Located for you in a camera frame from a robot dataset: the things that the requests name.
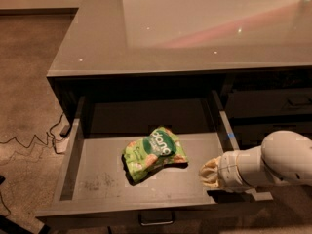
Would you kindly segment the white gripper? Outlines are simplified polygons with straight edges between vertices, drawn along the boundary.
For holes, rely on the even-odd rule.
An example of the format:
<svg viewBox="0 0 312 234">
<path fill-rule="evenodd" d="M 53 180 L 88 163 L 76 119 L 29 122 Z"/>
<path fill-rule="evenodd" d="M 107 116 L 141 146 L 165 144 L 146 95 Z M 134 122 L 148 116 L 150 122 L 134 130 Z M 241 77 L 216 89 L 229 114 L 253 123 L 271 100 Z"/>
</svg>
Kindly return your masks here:
<svg viewBox="0 0 312 234">
<path fill-rule="evenodd" d="M 204 186 L 229 192 L 243 192 L 261 181 L 260 147 L 227 151 L 220 158 L 206 162 L 199 170 Z"/>
</svg>

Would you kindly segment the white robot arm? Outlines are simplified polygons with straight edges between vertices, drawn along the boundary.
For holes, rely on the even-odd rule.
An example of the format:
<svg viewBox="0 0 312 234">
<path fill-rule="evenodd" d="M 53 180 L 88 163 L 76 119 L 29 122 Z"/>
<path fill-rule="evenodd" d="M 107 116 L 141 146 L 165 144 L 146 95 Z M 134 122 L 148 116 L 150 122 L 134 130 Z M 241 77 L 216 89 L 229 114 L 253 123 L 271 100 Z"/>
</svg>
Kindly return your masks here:
<svg viewBox="0 0 312 234">
<path fill-rule="evenodd" d="M 292 131 L 269 134 L 260 146 L 224 152 L 199 171 L 204 186 L 227 192 L 312 185 L 312 140 Z"/>
</svg>

